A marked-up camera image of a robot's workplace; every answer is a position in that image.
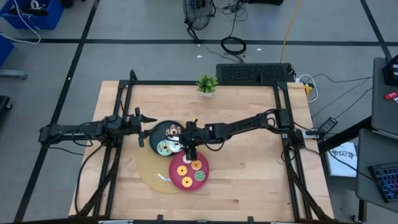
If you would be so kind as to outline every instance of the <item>fan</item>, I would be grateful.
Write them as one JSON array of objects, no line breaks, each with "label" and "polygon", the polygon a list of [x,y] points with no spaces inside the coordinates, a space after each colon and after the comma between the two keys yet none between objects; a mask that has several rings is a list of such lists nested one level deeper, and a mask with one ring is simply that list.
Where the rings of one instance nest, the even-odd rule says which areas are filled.
[{"label": "fan", "polygon": [[182,0],[182,7],[187,31],[198,42],[195,30],[201,30],[209,24],[210,18],[216,14],[216,6],[213,0]]}]

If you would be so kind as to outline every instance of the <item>yellow cable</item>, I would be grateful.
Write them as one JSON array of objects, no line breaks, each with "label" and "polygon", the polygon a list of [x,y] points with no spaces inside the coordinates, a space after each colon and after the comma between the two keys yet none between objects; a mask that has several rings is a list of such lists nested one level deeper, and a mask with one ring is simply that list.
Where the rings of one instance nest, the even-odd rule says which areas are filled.
[{"label": "yellow cable", "polygon": [[294,20],[296,19],[297,11],[299,11],[300,5],[301,5],[301,0],[298,0],[298,1],[297,1],[296,8],[294,9],[293,18],[292,18],[292,20],[290,21],[289,28],[287,28],[286,36],[285,36],[285,39],[284,39],[284,46],[282,47],[282,53],[281,53],[281,55],[280,55],[280,61],[279,61],[279,63],[282,63],[282,61],[283,61],[283,59],[284,59],[284,51],[285,51],[285,46],[286,46],[286,40],[287,40],[287,37],[289,36],[290,29],[291,29],[292,26],[293,26],[293,22],[294,22]]}]

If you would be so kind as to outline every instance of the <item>paper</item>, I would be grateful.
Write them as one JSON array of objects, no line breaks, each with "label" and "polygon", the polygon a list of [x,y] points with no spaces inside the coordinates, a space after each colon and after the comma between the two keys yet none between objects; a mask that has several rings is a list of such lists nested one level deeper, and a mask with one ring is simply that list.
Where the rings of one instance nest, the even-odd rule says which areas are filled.
[{"label": "paper", "polygon": [[[354,143],[346,142],[330,150],[330,153],[333,154],[337,159],[347,163],[348,165],[356,169],[358,157],[356,156]],[[333,156],[330,155],[330,153],[329,152],[326,153],[329,175],[340,176],[340,177],[356,177],[355,170],[337,161]]]}]

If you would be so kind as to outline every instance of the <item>wooden table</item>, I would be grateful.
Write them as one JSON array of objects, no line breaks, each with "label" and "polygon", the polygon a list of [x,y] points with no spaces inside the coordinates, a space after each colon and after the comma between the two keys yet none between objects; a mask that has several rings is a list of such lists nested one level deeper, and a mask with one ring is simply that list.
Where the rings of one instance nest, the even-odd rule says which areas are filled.
[{"label": "wooden table", "polygon": [[[312,127],[303,85],[289,83],[288,86],[294,120]],[[274,92],[268,86],[218,86],[210,99],[200,97],[196,89],[192,85],[134,85],[129,111],[140,107],[141,113],[158,121],[197,118],[200,127],[205,123],[230,123],[275,108]],[[113,113],[117,91],[118,82],[103,82],[93,120]],[[155,124],[145,124],[144,129]],[[308,148],[318,150],[316,141],[305,143]],[[87,148],[84,157],[95,148]],[[294,220],[287,172],[280,159],[279,135],[258,129],[232,137],[221,151],[209,153],[209,181],[202,189],[190,193],[163,194],[143,183],[136,170],[138,149],[136,135],[124,138],[111,212],[113,219],[154,220],[162,214],[165,220],[246,221],[248,216],[257,222]],[[319,156],[304,150],[301,155],[308,191],[325,213],[333,217]],[[98,186],[103,156],[104,149],[83,170],[80,208]],[[302,196],[297,188],[296,191],[300,216],[305,217]],[[104,213],[108,190],[104,192],[100,214]],[[70,213],[75,214],[73,206]]]}]

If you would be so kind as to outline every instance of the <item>white pot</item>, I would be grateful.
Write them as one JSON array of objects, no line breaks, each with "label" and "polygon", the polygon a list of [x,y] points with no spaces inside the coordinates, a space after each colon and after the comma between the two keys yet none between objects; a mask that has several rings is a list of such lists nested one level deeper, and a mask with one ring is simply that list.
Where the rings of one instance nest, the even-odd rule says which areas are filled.
[{"label": "white pot", "polygon": [[203,97],[211,97],[211,96],[213,96],[213,93],[202,93],[202,92],[199,92],[199,94],[201,95],[201,96],[203,96]]}]

